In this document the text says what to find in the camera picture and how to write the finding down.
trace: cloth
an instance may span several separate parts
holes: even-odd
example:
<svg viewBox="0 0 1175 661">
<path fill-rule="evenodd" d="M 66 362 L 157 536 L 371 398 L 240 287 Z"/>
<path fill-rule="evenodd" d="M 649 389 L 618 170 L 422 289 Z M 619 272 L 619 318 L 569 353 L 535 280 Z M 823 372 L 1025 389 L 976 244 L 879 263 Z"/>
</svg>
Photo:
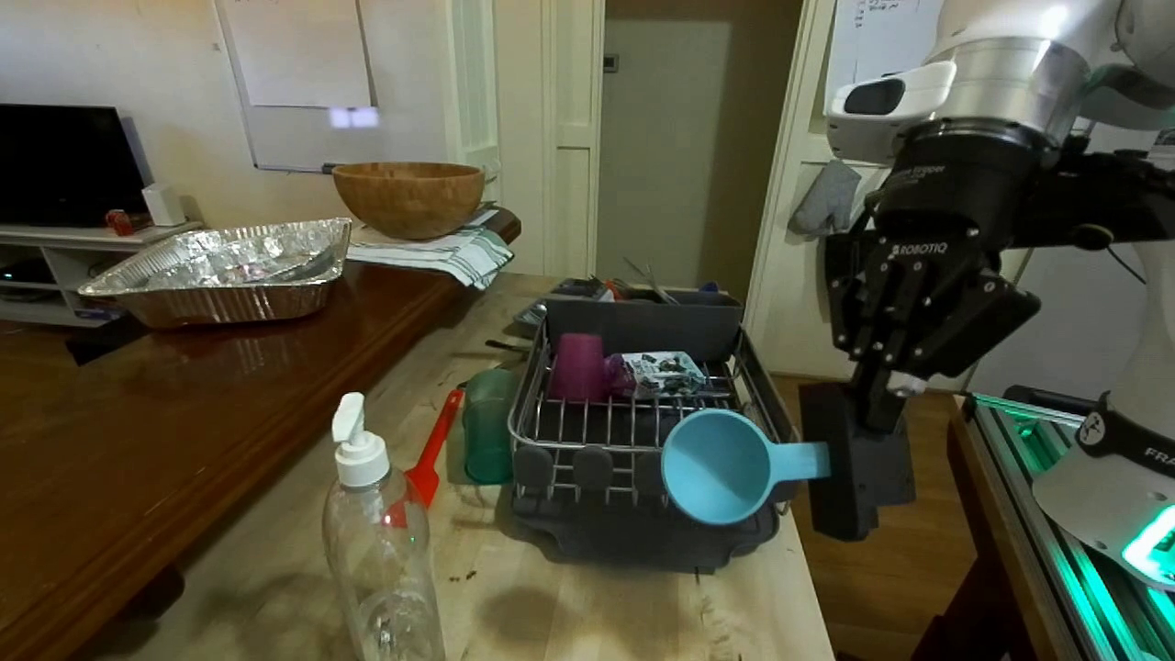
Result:
<svg viewBox="0 0 1175 661">
<path fill-rule="evenodd" d="M 501 230 L 487 228 L 501 208 L 477 213 L 466 228 L 435 244 L 402 244 L 367 223 L 358 223 L 349 260 L 435 269 L 457 274 L 462 287 L 487 289 L 493 280 L 514 260 Z"/>
</svg>

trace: doorway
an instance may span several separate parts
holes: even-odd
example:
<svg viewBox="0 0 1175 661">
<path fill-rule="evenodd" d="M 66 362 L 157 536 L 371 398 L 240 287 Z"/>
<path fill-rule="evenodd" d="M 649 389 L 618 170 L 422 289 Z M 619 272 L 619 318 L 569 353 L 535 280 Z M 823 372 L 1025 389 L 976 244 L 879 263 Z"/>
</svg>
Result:
<svg viewBox="0 0 1175 661">
<path fill-rule="evenodd" d="M 746 299 L 796 0 L 605 0 L 600 272 Z"/>
</svg>

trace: aluminum foil tray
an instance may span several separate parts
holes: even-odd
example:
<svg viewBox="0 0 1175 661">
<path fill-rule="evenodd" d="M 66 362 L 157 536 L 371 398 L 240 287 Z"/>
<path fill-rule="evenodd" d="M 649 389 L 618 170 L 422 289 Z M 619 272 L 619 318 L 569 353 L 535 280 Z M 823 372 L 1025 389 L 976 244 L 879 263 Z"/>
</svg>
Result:
<svg viewBox="0 0 1175 661">
<path fill-rule="evenodd" d="M 186 230 L 115 263 L 77 295 L 115 299 L 157 329 L 299 318 L 327 306 L 349 236 L 347 216 Z"/>
</svg>

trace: blue measuring cup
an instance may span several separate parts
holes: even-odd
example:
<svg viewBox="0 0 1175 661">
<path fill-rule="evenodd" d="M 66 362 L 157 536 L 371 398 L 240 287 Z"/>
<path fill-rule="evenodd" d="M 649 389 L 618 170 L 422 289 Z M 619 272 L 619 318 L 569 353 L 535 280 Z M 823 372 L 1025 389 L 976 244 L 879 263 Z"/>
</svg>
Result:
<svg viewBox="0 0 1175 661">
<path fill-rule="evenodd" d="M 825 446 L 770 446 L 755 421 L 731 408 L 700 408 L 675 421 L 660 448 L 667 501 L 700 527 L 754 519 L 777 481 L 829 475 Z"/>
</svg>

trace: shelf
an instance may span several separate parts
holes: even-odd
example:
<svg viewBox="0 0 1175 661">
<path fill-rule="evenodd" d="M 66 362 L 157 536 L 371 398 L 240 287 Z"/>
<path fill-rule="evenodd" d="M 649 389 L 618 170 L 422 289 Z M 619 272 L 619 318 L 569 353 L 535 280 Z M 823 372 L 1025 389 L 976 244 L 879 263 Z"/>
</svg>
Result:
<svg viewBox="0 0 1175 661">
<path fill-rule="evenodd" d="M 0 289 L 64 289 L 58 283 L 20 283 L 20 280 L 0 280 Z"/>
<path fill-rule="evenodd" d="M 146 244 L 186 230 L 184 223 L 152 223 L 136 236 L 115 236 L 105 228 L 36 228 L 36 223 L 0 223 L 3 247 L 50 247 L 50 249 L 103 249 L 103 252 L 136 252 Z"/>
<path fill-rule="evenodd" d="M 110 318 L 81 318 L 75 310 L 58 300 L 3 300 L 0 299 L 0 318 L 3 322 L 39 322 L 39 328 L 103 328 Z"/>
</svg>

